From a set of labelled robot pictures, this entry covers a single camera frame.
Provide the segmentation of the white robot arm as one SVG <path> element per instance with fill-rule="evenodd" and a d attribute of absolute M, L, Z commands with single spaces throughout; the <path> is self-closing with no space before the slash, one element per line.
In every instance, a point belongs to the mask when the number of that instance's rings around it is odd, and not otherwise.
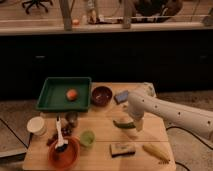
<path fill-rule="evenodd" d="M 127 111 L 139 127 L 145 112 L 167 119 L 213 142 L 213 111 L 181 105 L 156 97 L 150 83 L 142 83 L 128 94 Z"/>

